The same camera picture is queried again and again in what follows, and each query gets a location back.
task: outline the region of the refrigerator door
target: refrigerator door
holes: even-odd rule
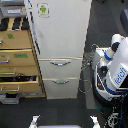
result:
[[[83,55],[91,0],[30,0],[30,2],[24,2],[31,30],[33,31],[34,28],[36,32],[38,45],[35,46],[40,49],[40,54],[37,52],[39,59]]]

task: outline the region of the sticker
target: sticker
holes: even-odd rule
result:
[[[13,68],[9,68],[9,70],[11,70],[11,69],[13,69]]]
[[[21,15],[27,15],[25,7],[20,9]]]
[[[7,10],[8,14],[20,14],[20,9]]]
[[[6,56],[5,55],[1,55],[1,58],[6,58]]]
[[[127,75],[128,75],[127,67],[125,65],[123,65],[122,63],[120,63],[120,65],[118,66],[118,68],[112,78],[112,80],[117,88],[119,88],[121,86],[121,84],[123,83],[123,81]]]
[[[21,53],[21,54],[13,54],[14,58],[28,58],[26,53]]]
[[[49,5],[37,4],[39,17],[49,17]]]
[[[30,0],[28,0],[28,8],[29,8],[29,9],[32,9],[32,3],[31,3]]]
[[[7,34],[8,35],[8,38],[9,39],[13,39],[14,37],[13,37],[13,34],[11,34],[11,33],[9,33],[9,34]]]

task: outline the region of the blue label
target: blue label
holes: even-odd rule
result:
[[[122,82],[126,72],[127,71],[124,68],[120,68],[120,72],[117,74],[117,78],[114,79],[118,85]]]

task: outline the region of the wooden cabinet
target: wooden cabinet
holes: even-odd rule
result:
[[[45,97],[31,34],[29,30],[21,30],[22,18],[18,31],[11,30],[13,22],[14,18],[10,18],[7,30],[0,31],[0,96]]]

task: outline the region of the drawer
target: drawer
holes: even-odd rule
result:
[[[2,6],[6,5],[24,5],[24,0],[0,0]]]
[[[43,78],[80,77],[82,58],[38,62]]]
[[[27,66],[35,65],[31,49],[24,50],[0,50],[1,66]]]
[[[20,67],[1,67],[0,77],[13,77],[13,76],[35,76],[39,75],[37,66],[20,66]]]
[[[1,7],[4,17],[25,17],[26,11],[24,6],[5,6]]]
[[[0,82],[0,93],[39,92],[39,79],[24,82]]]
[[[31,48],[27,30],[0,31],[0,49]]]
[[[47,99],[77,98],[79,79],[43,79]]]

